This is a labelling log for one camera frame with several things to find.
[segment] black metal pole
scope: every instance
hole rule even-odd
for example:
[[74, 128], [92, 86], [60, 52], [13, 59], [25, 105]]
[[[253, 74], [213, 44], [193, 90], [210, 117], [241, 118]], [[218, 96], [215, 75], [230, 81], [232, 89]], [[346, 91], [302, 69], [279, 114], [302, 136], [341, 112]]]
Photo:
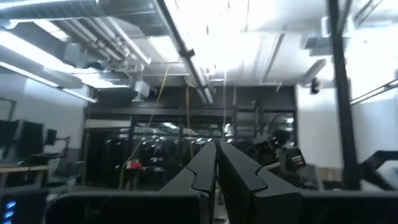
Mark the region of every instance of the black metal pole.
[[182, 152], [182, 136], [184, 134], [184, 123], [182, 121], [183, 118], [178, 119], [178, 142], [176, 155], [180, 155], [180, 153]]
[[133, 118], [130, 118], [130, 127], [129, 131], [127, 132], [127, 144], [126, 144], [126, 150], [124, 151], [123, 162], [127, 160], [128, 157], [132, 154], [135, 128], [136, 128], [136, 121]]
[[353, 118], [349, 104], [349, 84], [347, 79], [346, 63], [344, 56], [343, 37], [338, 30], [339, 5], [338, 0], [327, 0], [330, 39], [333, 47], [333, 62], [335, 69], [336, 100], [338, 104], [338, 117], [340, 125], [340, 139], [343, 154], [343, 180], [348, 190], [360, 190], [359, 167], [356, 156]]

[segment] white wall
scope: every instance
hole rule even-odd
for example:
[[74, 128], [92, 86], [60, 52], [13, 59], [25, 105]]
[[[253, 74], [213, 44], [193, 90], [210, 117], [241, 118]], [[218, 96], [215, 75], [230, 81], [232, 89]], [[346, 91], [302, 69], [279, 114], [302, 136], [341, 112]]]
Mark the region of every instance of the white wall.
[[[396, 97], [365, 101], [352, 107], [358, 160], [364, 161], [377, 150], [398, 150], [398, 101]], [[398, 186], [397, 162], [387, 162], [378, 171]], [[378, 188], [363, 182], [364, 190]]]
[[310, 95], [308, 88], [295, 87], [298, 144], [307, 163], [342, 168], [340, 132], [334, 89]]
[[[0, 74], [0, 97], [17, 101], [13, 119], [44, 123], [45, 128], [56, 129], [60, 138], [71, 136], [70, 148], [80, 148], [85, 101], [15, 73]], [[0, 102], [0, 119], [7, 118], [8, 109], [7, 103]], [[63, 147], [58, 142], [45, 151], [59, 152]]]

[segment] metal beam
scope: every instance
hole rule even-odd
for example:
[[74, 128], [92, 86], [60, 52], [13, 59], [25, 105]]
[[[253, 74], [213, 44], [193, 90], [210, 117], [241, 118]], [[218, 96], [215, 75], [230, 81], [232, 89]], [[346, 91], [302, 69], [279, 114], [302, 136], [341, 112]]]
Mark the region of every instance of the metal beam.
[[375, 97], [375, 96], [385, 93], [387, 91], [393, 90], [397, 87], [398, 87], [398, 79], [395, 79], [394, 81], [388, 82], [380, 87], [375, 88], [374, 90], [371, 90], [371, 91], [351, 100], [351, 102], [350, 102], [351, 106], [358, 105], [372, 97]]
[[[292, 86], [282, 86], [276, 92], [275, 86], [237, 86], [236, 98], [234, 99], [234, 87], [227, 86], [225, 88], [226, 98], [223, 98], [223, 87], [215, 88], [216, 94], [213, 97], [214, 103], [207, 106], [208, 109], [225, 108], [231, 110], [234, 108], [234, 102], [238, 110], [254, 111], [255, 102], [261, 97], [261, 108], [265, 111], [294, 111], [295, 107], [295, 92]], [[150, 95], [144, 99], [140, 105], [132, 105], [132, 98], [122, 96], [115, 97], [112, 94], [102, 94], [99, 96], [99, 102], [93, 105], [94, 108], [185, 108], [185, 87], [165, 87], [163, 94], [156, 105], [157, 95]], [[190, 94], [191, 109], [203, 109], [204, 106], [200, 101], [199, 96], [192, 92]]]
[[198, 68], [192, 60], [193, 56], [195, 56], [195, 52], [193, 51], [193, 49], [188, 50], [184, 40], [182, 39], [182, 36], [180, 35], [179, 30], [174, 23], [173, 17], [171, 16], [170, 11], [166, 6], [165, 1], [155, 0], [154, 4], [155, 10], [157, 11], [159, 17], [164, 22], [164, 25], [169, 28], [170, 39], [172, 40], [174, 47], [180, 55], [181, 61], [183, 62], [185, 69], [187, 69], [189, 74], [191, 74], [195, 79], [198, 87], [198, 96], [201, 98], [204, 104], [212, 105], [213, 96], [209, 89], [208, 83], [206, 82], [201, 69]]
[[301, 84], [306, 85], [311, 83], [311, 80], [318, 75], [318, 73], [326, 66], [326, 59], [317, 60], [311, 67], [307, 70], [302, 78]]
[[349, 104], [349, 85], [344, 55], [343, 37], [338, 30], [338, 0], [327, 0], [331, 27], [331, 43], [335, 69], [336, 99], [340, 126], [341, 149], [343, 154], [343, 178], [348, 190], [361, 190], [359, 166], [353, 129], [353, 118]]
[[[232, 117], [233, 110], [226, 110], [226, 116]], [[129, 116], [142, 116], [142, 115], [154, 115], [154, 116], [185, 116], [187, 110], [181, 109], [165, 109], [165, 108], [92, 108], [90, 116], [96, 116], [99, 114], [111, 114], [111, 115], [129, 115]], [[208, 109], [195, 109], [190, 110], [191, 116], [224, 116], [224, 110], [208, 110]]]
[[272, 48], [272, 53], [270, 54], [268, 61], [266, 63], [266, 72], [264, 73], [264, 76], [262, 77], [261, 82], [267, 81], [268, 76], [271, 72], [272, 66], [274, 65], [276, 56], [278, 56], [279, 49], [280, 49], [280, 46], [282, 45], [284, 38], [285, 38], [285, 34], [277, 34], [274, 46]]

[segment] computer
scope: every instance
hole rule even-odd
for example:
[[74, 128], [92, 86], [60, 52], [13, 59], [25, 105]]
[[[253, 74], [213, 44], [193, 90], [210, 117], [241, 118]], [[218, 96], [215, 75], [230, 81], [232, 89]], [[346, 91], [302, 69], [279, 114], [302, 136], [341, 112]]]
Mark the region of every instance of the computer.
[[44, 125], [30, 121], [20, 121], [21, 131], [17, 142], [17, 159], [24, 161], [33, 154], [44, 150]]

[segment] wooden desk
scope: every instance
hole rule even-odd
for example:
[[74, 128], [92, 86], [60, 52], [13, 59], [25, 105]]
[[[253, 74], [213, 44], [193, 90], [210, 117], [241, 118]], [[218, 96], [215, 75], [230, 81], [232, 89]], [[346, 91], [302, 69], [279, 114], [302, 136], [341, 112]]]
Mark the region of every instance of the wooden desk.
[[0, 188], [5, 188], [8, 174], [11, 172], [28, 172], [28, 171], [39, 171], [37, 177], [35, 178], [35, 184], [40, 187], [41, 181], [45, 175], [45, 172], [49, 169], [46, 166], [0, 166]]

